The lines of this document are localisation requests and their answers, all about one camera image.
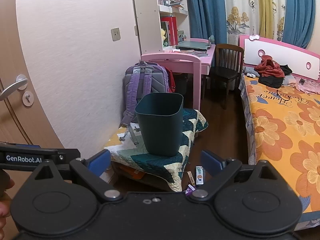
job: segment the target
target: snack package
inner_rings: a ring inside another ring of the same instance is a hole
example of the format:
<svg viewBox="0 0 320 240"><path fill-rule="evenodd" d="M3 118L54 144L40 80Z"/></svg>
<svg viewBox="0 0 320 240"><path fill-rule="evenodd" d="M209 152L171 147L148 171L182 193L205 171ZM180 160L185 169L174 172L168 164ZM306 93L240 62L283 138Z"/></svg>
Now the snack package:
<svg viewBox="0 0 320 240"><path fill-rule="evenodd" d="M188 171L187 173L188 173L191 184L195 186L196 184L195 184L195 180L193 179L192 172Z"/></svg>
<svg viewBox="0 0 320 240"><path fill-rule="evenodd" d="M204 184L203 167L196 166L196 185Z"/></svg>

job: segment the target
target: door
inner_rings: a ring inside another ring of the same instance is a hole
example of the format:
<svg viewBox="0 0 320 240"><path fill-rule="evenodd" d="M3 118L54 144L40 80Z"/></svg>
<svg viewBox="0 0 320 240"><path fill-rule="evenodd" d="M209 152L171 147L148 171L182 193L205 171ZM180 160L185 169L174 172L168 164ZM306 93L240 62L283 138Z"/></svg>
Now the door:
<svg viewBox="0 0 320 240"><path fill-rule="evenodd" d="M0 141L35 144L43 148L63 148L41 107L28 74L20 44L15 0L0 0L1 92L15 83L20 74L28 79L27 87L14 90L6 99L0 101ZM23 104L22 98L26 91L34 96L31 106ZM14 197L30 172L7 172L16 183L7 191L10 197ZM11 217L7 218L4 232L6 240L12 239L18 233Z"/></svg>
<svg viewBox="0 0 320 240"><path fill-rule="evenodd" d="M25 89L15 90L4 101L10 115L28 144L62 148L28 74L20 44L15 0L0 0L0 90L3 91L15 83L20 74L27 77L28 83ZM22 102L26 91L34 96L31 106L25 106Z"/></svg>

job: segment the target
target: pink bed headboard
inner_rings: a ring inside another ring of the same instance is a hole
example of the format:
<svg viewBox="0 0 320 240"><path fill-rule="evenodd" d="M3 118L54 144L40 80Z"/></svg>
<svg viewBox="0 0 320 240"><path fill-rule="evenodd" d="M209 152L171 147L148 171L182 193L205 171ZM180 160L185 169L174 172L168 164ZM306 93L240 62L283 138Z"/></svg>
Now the pink bed headboard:
<svg viewBox="0 0 320 240"><path fill-rule="evenodd" d="M256 66L262 55L270 55L280 65L288 65L295 76L320 83L320 55L314 52L259 35L240 35L239 44L244 48L244 66Z"/></svg>

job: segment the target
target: red bag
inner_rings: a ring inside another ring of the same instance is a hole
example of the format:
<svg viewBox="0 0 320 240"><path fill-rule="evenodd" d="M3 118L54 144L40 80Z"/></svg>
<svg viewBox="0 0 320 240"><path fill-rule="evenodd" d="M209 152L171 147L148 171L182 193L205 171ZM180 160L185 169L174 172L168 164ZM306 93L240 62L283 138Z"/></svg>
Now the red bag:
<svg viewBox="0 0 320 240"><path fill-rule="evenodd" d="M255 66L254 70L263 77L274 76L284 78L284 72L280 68L279 63L272 60L272 57L268 55L263 55L261 57L261 63L258 66Z"/></svg>
<svg viewBox="0 0 320 240"><path fill-rule="evenodd" d="M174 93L176 90L176 83L174 82L173 74L170 69L164 67L168 74L169 93Z"/></svg>

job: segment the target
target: wall switch plate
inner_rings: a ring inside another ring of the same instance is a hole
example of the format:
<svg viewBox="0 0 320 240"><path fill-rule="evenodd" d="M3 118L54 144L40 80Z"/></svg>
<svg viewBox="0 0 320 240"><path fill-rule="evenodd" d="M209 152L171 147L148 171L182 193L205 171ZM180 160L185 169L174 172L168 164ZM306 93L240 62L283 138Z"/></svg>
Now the wall switch plate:
<svg viewBox="0 0 320 240"><path fill-rule="evenodd" d="M119 28L111 29L111 34L113 41L119 41L121 39Z"/></svg>

